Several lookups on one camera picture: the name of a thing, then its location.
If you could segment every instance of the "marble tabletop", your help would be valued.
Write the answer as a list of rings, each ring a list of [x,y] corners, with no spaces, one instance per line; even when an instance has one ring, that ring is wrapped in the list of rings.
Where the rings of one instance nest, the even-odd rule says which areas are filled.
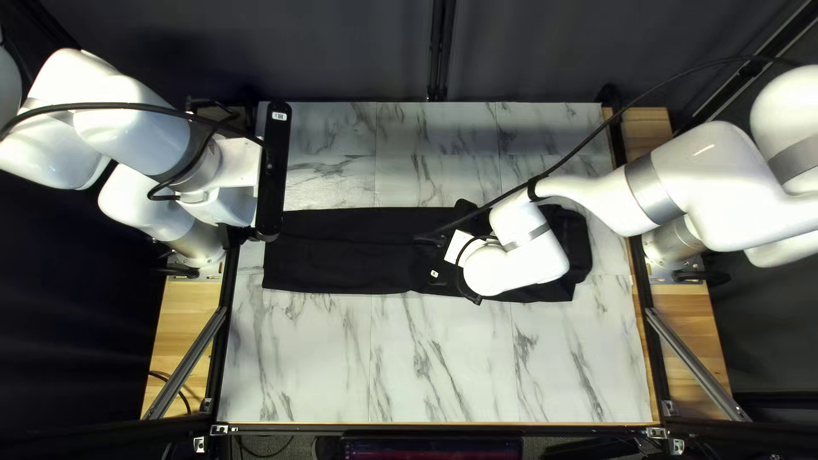
[[[602,121],[597,104],[291,105],[286,210],[483,204]],[[600,136],[559,174],[611,170]],[[263,244],[245,243],[218,420],[650,422],[625,241],[549,202],[588,222],[594,268],[571,302],[268,290]]]

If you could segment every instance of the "black cable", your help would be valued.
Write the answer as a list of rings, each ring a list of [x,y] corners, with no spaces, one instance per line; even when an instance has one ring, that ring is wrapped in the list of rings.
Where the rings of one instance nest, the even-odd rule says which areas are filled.
[[[174,443],[168,443],[168,445],[164,446],[161,460],[169,460],[170,458],[173,458],[174,450],[176,450],[176,444]]]
[[[471,243],[473,243],[473,242],[475,242],[477,240],[486,240],[488,238],[493,238],[495,240],[497,239],[497,237],[495,237],[494,235],[479,235],[479,236],[476,236],[476,237],[471,237],[463,245],[463,247],[461,247],[460,252],[457,253],[457,257],[455,258],[455,289],[457,289],[457,292],[459,292],[460,295],[462,295],[463,297],[465,297],[468,300],[471,300],[475,305],[480,305],[480,302],[483,301],[483,296],[482,295],[477,295],[476,297],[473,297],[472,295],[467,295],[465,292],[463,292],[463,288],[461,287],[461,283],[460,283],[461,275],[460,275],[460,271],[458,270],[458,268],[460,267],[460,257],[463,256],[463,253],[465,252],[465,248],[469,247],[469,245]]]
[[[505,200],[507,197],[511,196],[512,194],[514,194],[516,192],[519,192],[520,190],[523,190],[526,187],[529,187],[529,184],[536,184],[536,182],[539,181],[540,179],[548,177],[551,173],[556,171],[560,166],[564,165],[565,162],[567,162],[573,156],[575,156],[585,145],[587,145],[591,140],[593,140],[593,138],[595,138],[597,134],[601,133],[603,129],[607,128],[609,124],[613,123],[615,120],[618,120],[619,117],[621,117],[622,114],[625,113],[626,110],[630,109],[635,104],[637,104],[639,101],[642,101],[643,99],[648,97],[650,94],[658,91],[661,88],[664,88],[665,86],[669,85],[670,83],[673,83],[674,81],[676,81],[676,80],[678,80],[678,79],[680,79],[682,77],[686,77],[689,74],[694,74],[696,72],[700,72],[701,70],[706,70],[706,69],[709,69],[711,67],[715,67],[715,66],[718,66],[718,65],[725,65],[725,64],[734,64],[736,62],[745,62],[745,61],[765,61],[765,62],[772,62],[774,64],[778,63],[778,64],[791,65],[793,67],[799,67],[800,65],[802,65],[799,62],[791,61],[790,59],[784,59],[784,58],[780,58],[780,57],[736,56],[736,57],[726,57],[726,58],[723,58],[723,59],[716,59],[715,61],[705,62],[704,64],[697,65],[696,67],[692,67],[692,68],[690,68],[688,70],[684,70],[682,72],[679,72],[678,74],[673,75],[669,79],[666,79],[661,83],[657,83],[651,89],[648,89],[647,91],[643,92],[642,94],[640,94],[639,96],[634,98],[632,101],[628,102],[626,106],[624,106],[618,112],[613,114],[613,116],[608,118],[605,122],[603,122],[596,129],[594,129],[594,131],[591,132],[591,134],[588,134],[588,136],[585,139],[583,139],[582,142],[580,142],[570,152],[568,152],[562,158],[560,158],[560,160],[558,160],[554,165],[552,165],[545,172],[537,174],[536,176],[530,178],[525,183],[521,183],[517,187],[514,187],[511,190],[509,190],[508,192],[503,193],[502,195],[500,195],[497,198],[489,201],[485,205],[480,206],[478,209],[466,214],[465,216],[463,216],[463,217],[461,217],[461,218],[459,218],[457,220],[454,220],[454,221],[452,221],[450,223],[447,223],[446,225],[443,225],[442,227],[438,227],[438,228],[434,229],[431,232],[423,233],[423,234],[421,234],[419,236],[428,236],[428,235],[431,235],[431,234],[445,233],[448,230],[452,230],[453,228],[457,228],[460,224],[464,223],[465,221],[467,221],[469,219],[473,219],[474,217],[486,212],[487,210],[491,209],[492,206],[499,203],[500,201]]]
[[[222,110],[224,110],[224,111],[226,111],[226,112],[228,112],[230,114],[230,115],[222,118],[221,120],[219,120],[219,122],[224,123],[224,122],[227,122],[227,121],[235,120],[239,116],[239,114],[237,114],[233,110],[230,110],[228,107],[225,107],[225,106],[223,106],[221,104],[219,104],[219,108],[221,108]],[[218,131],[218,128],[212,127],[210,129],[210,132],[208,133],[207,137],[204,138],[204,141],[202,141],[202,143],[199,145],[199,148],[196,150],[196,154],[193,155],[193,157],[187,162],[187,165],[185,165],[184,168],[180,169],[179,172],[177,172],[173,176],[171,176],[169,178],[166,178],[164,181],[156,184],[155,187],[153,187],[152,189],[150,189],[148,191],[148,200],[151,200],[151,201],[178,201],[181,198],[179,195],[176,195],[174,193],[171,193],[170,195],[162,195],[162,196],[156,196],[156,194],[159,193],[160,190],[164,189],[168,185],[174,184],[174,183],[178,182],[179,180],[181,180],[182,178],[184,178],[185,176],[187,176],[196,167],[196,165],[199,164],[199,160],[205,154],[205,151],[207,151],[207,146],[210,143],[210,139],[213,138],[213,135],[216,133],[216,131]]]
[[[285,442],[284,445],[281,446],[281,449],[278,449],[276,452],[268,453],[268,454],[264,454],[264,455],[262,455],[261,453],[254,452],[254,451],[250,450],[250,448],[245,446],[245,443],[243,443],[241,441],[241,436],[236,436],[236,442],[239,443],[239,447],[241,448],[239,452],[245,451],[245,452],[249,453],[250,455],[253,455],[253,456],[258,457],[258,458],[273,458],[276,455],[278,455],[279,453],[284,452],[284,449],[287,449],[287,446],[290,445],[291,442],[293,442],[293,438],[294,438],[294,436],[290,436],[290,438],[287,440],[287,442]]]
[[[153,372],[153,371],[148,371],[148,375],[151,376],[151,377],[156,377],[156,378],[164,381],[165,383],[168,383],[168,378],[161,375],[161,374],[158,374],[158,373]],[[179,397],[182,398],[182,402],[185,404],[185,408],[187,408],[187,415],[191,415],[193,413],[191,411],[191,405],[187,402],[187,398],[185,398],[185,395],[182,394],[181,390],[179,390]]]
[[[154,268],[157,273],[162,273],[169,277],[187,277],[188,279],[197,279],[199,277],[199,269],[193,267],[157,267]]]

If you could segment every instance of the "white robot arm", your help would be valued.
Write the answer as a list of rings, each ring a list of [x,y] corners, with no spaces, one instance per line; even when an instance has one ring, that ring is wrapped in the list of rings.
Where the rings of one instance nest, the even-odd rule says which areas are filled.
[[[66,48],[45,62],[20,113],[78,102],[172,108],[99,57]],[[139,110],[72,110],[24,120],[0,142],[0,169],[55,188],[89,187],[110,159],[120,165],[99,195],[102,211],[164,241],[192,267],[220,260],[217,223],[246,227],[253,221],[259,149],[244,139],[212,138],[185,119]],[[174,201],[147,198],[168,181],[157,195],[174,195]]]
[[[688,250],[748,250],[761,266],[812,254],[818,250],[818,65],[770,83],[753,108],[752,126],[761,151],[741,129],[711,122],[602,178],[544,178],[535,193],[576,201],[624,237],[657,229],[655,237],[679,238]],[[477,243],[482,247],[462,264],[473,291],[497,295],[567,271],[553,233],[540,231],[545,219],[534,222],[536,206],[522,191],[492,209],[499,244]],[[781,254],[781,246],[789,251]]]

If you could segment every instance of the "power cord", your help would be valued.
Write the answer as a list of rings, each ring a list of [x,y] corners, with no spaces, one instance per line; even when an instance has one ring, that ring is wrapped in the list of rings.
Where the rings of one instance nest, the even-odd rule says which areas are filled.
[[[165,383],[168,383],[168,378],[163,376],[162,374],[156,373],[154,371],[148,371],[148,375],[151,377],[156,377]],[[191,411],[191,405],[187,402],[187,398],[185,395],[182,394],[182,391],[179,390],[179,397],[182,398],[182,402],[185,404],[185,408],[187,409],[187,415],[191,415],[193,412]]]
[[[533,199],[533,201],[536,201],[535,199],[537,197],[536,197],[536,195],[533,194],[533,186],[536,185],[537,181],[548,177],[549,175],[551,175],[551,173],[553,173],[559,167],[564,165],[568,160],[570,160],[573,156],[575,156],[585,145],[587,145],[591,140],[593,140],[593,138],[595,138],[597,134],[601,133],[603,129],[608,127],[609,124],[612,124],[615,120],[618,120],[622,116],[622,114],[625,113],[626,110],[630,109],[631,107],[633,107],[638,102],[642,101],[643,99],[648,97],[650,94],[653,94],[654,92],[658,91],[659,89],[664,88],[665,86],[669,85],[670,83],[673,83],[674,81],[676,81],[676,80],[678,80],[680,78],[686,77],[687,75],[694,74],[696,72],[700,72],[701,70],[706,70],[706,69],[709,69],[711,67],[717,67],[719,65],[734,64],[736,62],[746,62],[746,61],[764,61],[764,62],[771,62],[773,64],[791,65],[793,67],[799,67],[800,65],[802,65],[800,62],[791,61],[790,59],[784,59],[784,58],[780,58],[780,57],[736,56],[736,57],[726,57],[726,58],[723,58],[723,59],[716,59],[715,61],[705,62],[705,63],[703,63],[701,65],[697,65],[696,67],[692,67],[692,68],[690,68],[688,70],[684,70],[682,72],[679,72],[678,74],[673,75],[672,77],[664,80],[663,82],[657,83],[652,88],[650,88],[647,91],[643,92],[642,94],[640,94],[639,96],[634,98],[632,101],[628,102],[627,105],[625,105],[617,113],[613,114],[613,116],[608,118],[605,122],[603,122],[596,129],[594,129],[594,131],[591,132],[591,134],[588,134],[588,137],[583,139],[582,142],[577,144],[576,147],[574,147],[570,152],[568,152],[562,158],[560,158],[559,161],[554,163],[554,165],[552,165],[544,173],[537,174],[536,176],[530,178],[525,183],[521,183],[517,187],[512,188],[508,192],[503,193],[502,195],[498,196],[497,198],[489,201],[485,205],[480,206],[478,209],[464,215],[463,217],[461,217],[461,218],[459,218],[457,220],[454,220],[454,221],[452,221],[450,223],[447,223],[446,225],[443,225],[442,227],[438,227],[438,228],[434,229],[431,232],[422,233],[422,234],[417,235],[417,236],[418,237],[428,237],[429,235],[438,235],[438,234],[445,233],[445,232],[447,232],[449,230],[452,230],[453,228],[457,228],[458,226],[460,226],[460,224],[466,222],[469,219],[473,219],[475,216],[478,216],[478,215],[486,212],[487,210],[490,210],[492,208],[492,206],[496,205],[500,201],[505,200],[506,198],[508,198],[512,194],[514,194],[516,192],[519,192],[520,190],[523,190],[525,188],[528,188],[528,196],[531,197]]]
[[[250,455],[253,455],[256,458],[273,458],[276,455],[278,455],[279,453],[284,452],[284,449],[287,449],[287,446],[290,445],[291,442],[293,442],[293,438],[294,438],[294,436],[290,436],[290,438],[287,440],[287,442],[285,442],[284,445],[281,446],[281,448],[278,449],[276,452],[267,453],[267,454],[264,454],[264,455],[262,455],[261,453],[254,452],[253,450],[251,450],[250,448],[245,446],[245,443],[241,440],[241,436],[236,436],[234,439],[236,440],[237,443],[239,443],[239,448],[240,448],[239,449],[239,457],[242,458],[242,460],[243,460],[244,459],[243,452],[247,452],[247,453],[249,453]]]
[[[460,252],[457,253],[457,257],[455,258],[455,289],[457,289],[457,292],[459,292],[460,295],[462,295],[463,297],[465,297],[468,300],[471,300],[472,303],[475,304],[475,305],[480,305],[480,303],[483,302],[483,296],[480,295],[480,294],[471,295],[471,294],[466,294],[465,292],[463,292],[463,287],[461,286],[461,282],[460,282],[461,274],[460,274],[460,270],[458,270],[458,268],[460,267],[460,258],[463,256],[463,253],[465,252],[465,248],[469,247],[469,245],[471,243],[473,243],[473,242],[475,242],[477,240],[487,240],[487,239],[495,239],[496,240],[497,237],[495,237],[494,235],[480,235],[480,236],[477,236],[477,237],[471,237],[463,245],[463,247],[461,247]]]

